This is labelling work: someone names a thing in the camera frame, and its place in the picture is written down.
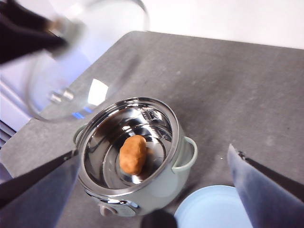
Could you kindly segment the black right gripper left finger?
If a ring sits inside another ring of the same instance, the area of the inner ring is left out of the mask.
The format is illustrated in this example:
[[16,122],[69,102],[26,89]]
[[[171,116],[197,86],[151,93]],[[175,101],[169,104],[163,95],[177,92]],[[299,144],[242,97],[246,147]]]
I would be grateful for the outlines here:
[[80,167],[71,150],[0,185],[2,228],[54,228],[74,189]]

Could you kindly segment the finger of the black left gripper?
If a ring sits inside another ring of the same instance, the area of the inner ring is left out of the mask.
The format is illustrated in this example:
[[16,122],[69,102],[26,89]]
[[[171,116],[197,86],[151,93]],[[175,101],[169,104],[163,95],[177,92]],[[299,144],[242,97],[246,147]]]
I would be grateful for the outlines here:
[[0,17],[0,63],[43,49],[54,50],[66,46],[66,41],[44,31],[36,31],[13,24],[5,16]]
[[51,20],[30,11],[15,0],[1,0],[0,14],[13,25],[37,31],[48,31],[53,24]]

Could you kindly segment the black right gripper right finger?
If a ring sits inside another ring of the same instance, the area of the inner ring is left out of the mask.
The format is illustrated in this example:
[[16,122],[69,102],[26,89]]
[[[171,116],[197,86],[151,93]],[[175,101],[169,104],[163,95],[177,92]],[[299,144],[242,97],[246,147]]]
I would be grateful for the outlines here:
[[228,147],[233,183],[255,228],[302,228],[304,186]]

